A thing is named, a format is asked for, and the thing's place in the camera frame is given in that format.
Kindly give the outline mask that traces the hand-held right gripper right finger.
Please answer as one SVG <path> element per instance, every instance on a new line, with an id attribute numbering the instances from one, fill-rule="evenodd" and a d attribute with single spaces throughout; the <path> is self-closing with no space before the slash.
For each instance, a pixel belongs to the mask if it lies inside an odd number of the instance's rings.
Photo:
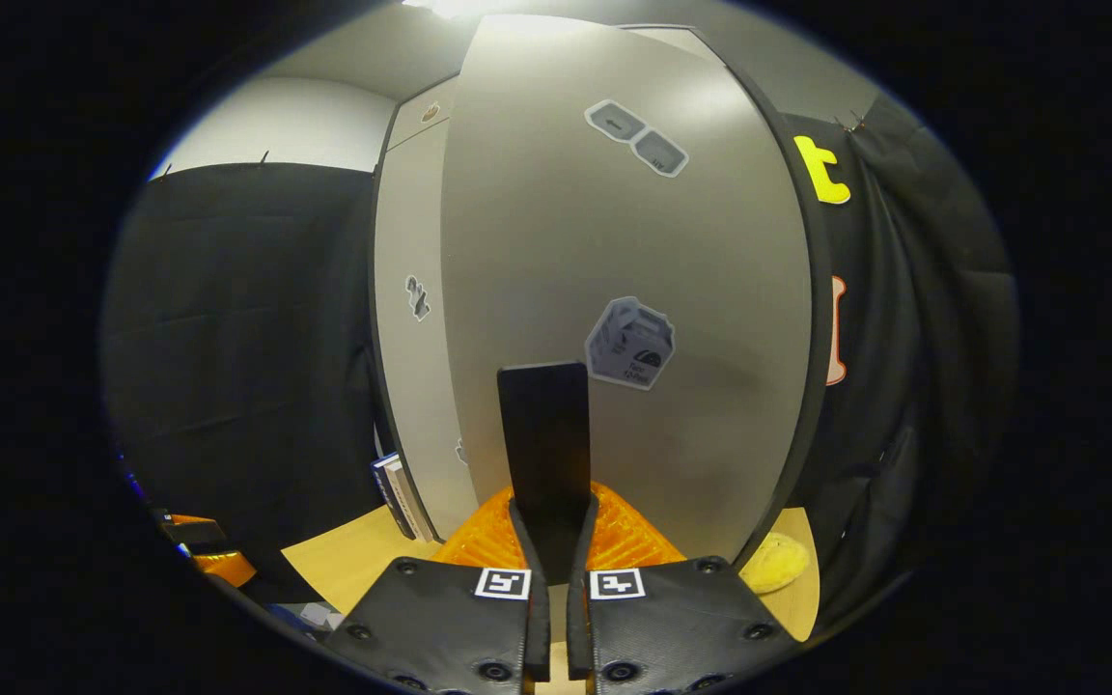
<path id="1" fill-rule="evenodd" d="M 798 639 L 719 555 L 688 557 L 590 485 L 568 598 L 570 677 L 587 695 L 699 695 L 790 661 Z"/>

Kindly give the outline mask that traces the black door handle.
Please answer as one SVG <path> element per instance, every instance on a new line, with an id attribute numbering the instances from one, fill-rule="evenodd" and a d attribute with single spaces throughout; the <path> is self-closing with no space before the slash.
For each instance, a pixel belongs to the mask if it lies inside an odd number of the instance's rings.
<path id="1" fill-rule="evenodd" d="M 582 363 L 512 366 L 497 374 L 513 498 L 544 580 L 566 584 L 590 510 L 590 393 Z"/>

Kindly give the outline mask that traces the black backdrop cloth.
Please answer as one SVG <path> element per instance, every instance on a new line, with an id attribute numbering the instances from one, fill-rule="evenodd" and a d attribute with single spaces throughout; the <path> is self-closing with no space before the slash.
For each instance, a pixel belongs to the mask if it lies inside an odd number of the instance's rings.
<path id="1" fill-rule="evenodd" d="M 792 505 L 820 565 L 817 631 L 891 588 L 959 525 L 1014 395 L 1015 275 L 959 160 L 881 95 L 854 127 L 787 116 L 851 197 L 822 212 L 840 359 Z M 282 549 L 379 509 L 368 466 L 371 177 L 216 163 L 146 185 L 121 234 L 101 366 L 153 504 L 211 517 L 264 603 L 317 600 Z"/>

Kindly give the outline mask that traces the white book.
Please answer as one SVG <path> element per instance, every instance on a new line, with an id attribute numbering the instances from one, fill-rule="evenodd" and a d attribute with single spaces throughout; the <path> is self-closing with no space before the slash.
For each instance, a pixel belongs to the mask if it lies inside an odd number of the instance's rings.
<path id="1" fill-rule="evenodd" d="M 416 542 L 438 542 L 427 512 L 424 510 L 418 488 L 415 487 L 401 455 L 393 454 L 383 465 L 383 470 L 393 488 L 399 512 Z"/>

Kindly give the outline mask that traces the dark blue book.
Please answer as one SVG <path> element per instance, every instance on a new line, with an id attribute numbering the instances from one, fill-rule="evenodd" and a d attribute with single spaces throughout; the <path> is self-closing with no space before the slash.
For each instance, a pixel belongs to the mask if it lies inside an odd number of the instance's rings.
<path id="1" fill-rule="evenodd" d="M 399 460 L 399 455 L 393 453 L 373 463 L 371 471 L 374 475 L 374 480 L 376 483 L 376 488 L 383 494 L 384 505 L 393 515 L 394 522 L 398 525 L 399 532 L 403 533 L 403 537 L 407 540 L 416 540 L 418 536 L 411 527 L 409 518 L 407 518 L 406 512 L 403 512 L 401 503 L 399 503 L 397 493 L 394 492 L 393 483 L 388 478 L 387 466 L 393 461 Z"/>

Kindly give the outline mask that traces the yellow sponge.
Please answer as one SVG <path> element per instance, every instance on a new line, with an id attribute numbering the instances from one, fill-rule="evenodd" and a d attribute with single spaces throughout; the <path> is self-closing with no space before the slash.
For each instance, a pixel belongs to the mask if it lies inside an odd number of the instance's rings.
<path id="1" fill-rule="evenodd" d="M 771 532 L 738 576 L 755 595 L 766 595 L 785 589 L 808 569 L 811 563 L 811 550 L 803 542 L 790 534 Z"/>

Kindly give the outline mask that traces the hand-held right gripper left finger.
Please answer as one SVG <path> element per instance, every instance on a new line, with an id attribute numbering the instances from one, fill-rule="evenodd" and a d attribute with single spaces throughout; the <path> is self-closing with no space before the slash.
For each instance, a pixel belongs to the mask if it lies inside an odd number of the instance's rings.
<path id="1" fill-rule="evenodd" d="M 431 557 L 385 563 L 322 647 L 405 695 L 534 695 L 550 677 L 546 590 L 503 488 Z"/>

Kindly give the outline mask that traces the ceiling light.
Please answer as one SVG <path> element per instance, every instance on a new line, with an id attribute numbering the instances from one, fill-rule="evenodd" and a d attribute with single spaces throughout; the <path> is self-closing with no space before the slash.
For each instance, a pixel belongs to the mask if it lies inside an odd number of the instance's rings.
<path id="1" fill-rule="evenodd" d="M 471 16 L 502 14 L 513 9 L 520 0 L 399 0 L 403 6 L 421 9 L 445 19 L 461 19 Z"/>

